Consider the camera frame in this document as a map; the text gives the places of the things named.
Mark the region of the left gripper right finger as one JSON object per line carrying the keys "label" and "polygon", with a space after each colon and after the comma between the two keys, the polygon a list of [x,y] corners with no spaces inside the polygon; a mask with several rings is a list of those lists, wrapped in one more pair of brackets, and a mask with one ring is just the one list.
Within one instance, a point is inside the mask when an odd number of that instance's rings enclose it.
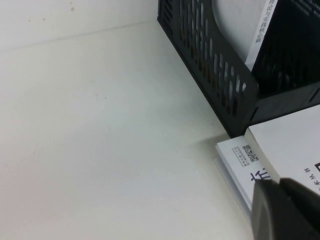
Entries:
{"label": "left gripper right finger", "polygon": [[319,194],[291,178],[281,178],[279,184],[310,224],[320,223]]}

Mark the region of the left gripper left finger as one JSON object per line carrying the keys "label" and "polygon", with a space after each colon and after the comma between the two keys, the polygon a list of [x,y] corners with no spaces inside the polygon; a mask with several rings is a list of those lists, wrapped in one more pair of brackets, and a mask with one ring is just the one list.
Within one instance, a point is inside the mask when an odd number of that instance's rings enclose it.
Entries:
{"label": "left gripper left finger", "polygon": [[318,240],[320,224],[310,224],[280,182],[257,181],[251,208],[255,240]]}

